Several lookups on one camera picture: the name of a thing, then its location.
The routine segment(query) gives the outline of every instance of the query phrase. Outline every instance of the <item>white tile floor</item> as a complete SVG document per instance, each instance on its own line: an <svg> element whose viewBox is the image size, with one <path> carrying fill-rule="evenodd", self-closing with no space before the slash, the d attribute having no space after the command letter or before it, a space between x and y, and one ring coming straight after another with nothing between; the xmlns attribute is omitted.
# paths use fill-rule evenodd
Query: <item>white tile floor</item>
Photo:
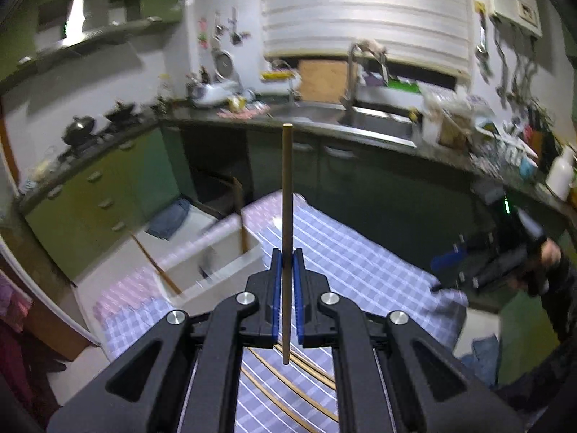
<svg viewBox="0 0 577 433"><path fill-rule="evenodd" d="M152 258L158 259L168 254L176 246L193 240L202 229L215 220L211 215L192 207L181 228L169 241L147 234L145 228L136 233L136 237ZM120 247L106 255L98 266L76 280L77 288L74 292L79 302L80 310L83 313L89 331L95 334L99 340L104 339L104 334L99 322L94 317L93 307L102 291L147 264L148 261L142 251L140 251L132 238L129 238Z"/></svg>
<svg viewBox="0 0 577 433"><path fill-rule="evenodd" d="M461 356L471 352L473 340L492 334L500 337L499 317L488 312L468 309L467 320L454 354ZM92 378L108 366L109 361L100 347L89 347L76 360L67 364L67 370L48 375L48 380L60 405L63 405L88 384Z"/></svg>

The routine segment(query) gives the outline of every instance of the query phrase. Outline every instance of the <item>cutting board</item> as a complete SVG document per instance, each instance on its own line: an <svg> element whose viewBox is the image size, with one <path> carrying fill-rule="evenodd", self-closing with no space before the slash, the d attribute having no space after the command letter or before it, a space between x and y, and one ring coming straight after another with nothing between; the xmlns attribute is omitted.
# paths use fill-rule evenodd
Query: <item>cutting board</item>
<svg viewBox="0 0 577 433"><path fill-rule="evenodd" d="M347 62L339 60L301 60L299 91L304 101L338 104L347 86Z"/></svg>

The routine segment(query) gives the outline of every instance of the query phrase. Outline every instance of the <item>window blind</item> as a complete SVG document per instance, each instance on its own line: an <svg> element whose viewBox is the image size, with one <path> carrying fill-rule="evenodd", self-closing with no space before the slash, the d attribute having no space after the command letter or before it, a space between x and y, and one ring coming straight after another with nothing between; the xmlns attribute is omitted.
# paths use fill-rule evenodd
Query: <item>window blind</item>
<svg viewBox="0 0 577 433"><path fill-rule="evenodd" d="M267 56L345 54L376 39L392 60L468 76L468 0L262 0Z"/></svg>

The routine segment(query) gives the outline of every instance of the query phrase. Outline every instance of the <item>metal bolt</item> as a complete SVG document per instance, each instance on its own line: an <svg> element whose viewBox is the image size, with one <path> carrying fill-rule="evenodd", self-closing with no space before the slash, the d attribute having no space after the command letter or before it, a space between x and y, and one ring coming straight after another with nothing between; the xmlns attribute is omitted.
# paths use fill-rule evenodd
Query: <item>metal bolt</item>
<svg viewBox="0 0 577 433"><path fill-rule="evenodd" d="M324 302L325 304L337 304L339 302L340 298L339 295L337 295L336 293L333 292L327 292L327 293L323 293L321 295L321 301Z"/></svg>
<svg viewBox="0 0 577 433"><path fill-rule="evenodd" d="M252 304L255 302L255 295L251 292L242 292L237 295L237 303L242 304L244 306L248 304Z"/></svg>
<svg viewBox="0 0 577 433"><path fill-rule="evenodd" d="M172 325L182 324L186 320L186 314L182 311L170 311L166 315L166 320Z"/></svg>
<svg viewBox="0 0 577 433"><path fill-rule="evenodd" d="M409 322L409 316L406 314L406 312L403 311L393 311L389 315L389 319L393 324L396 325L403 325Z"/></svg>

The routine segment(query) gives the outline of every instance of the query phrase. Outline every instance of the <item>stainless steel sink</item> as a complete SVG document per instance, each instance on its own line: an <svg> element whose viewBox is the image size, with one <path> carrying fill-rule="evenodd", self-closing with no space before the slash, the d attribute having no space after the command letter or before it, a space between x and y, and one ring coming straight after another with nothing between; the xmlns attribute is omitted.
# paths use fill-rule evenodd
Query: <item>stainless steel sink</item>
<svg viewBox="0 0 577 433"><path fill-rule="evenodd" d="M340 104L299 102L275 106L270 110L270 116L280 121L320 123L332 130L415 147L411 140L413 125L408 118L372 109L354 107L346 111Z"/></svg>

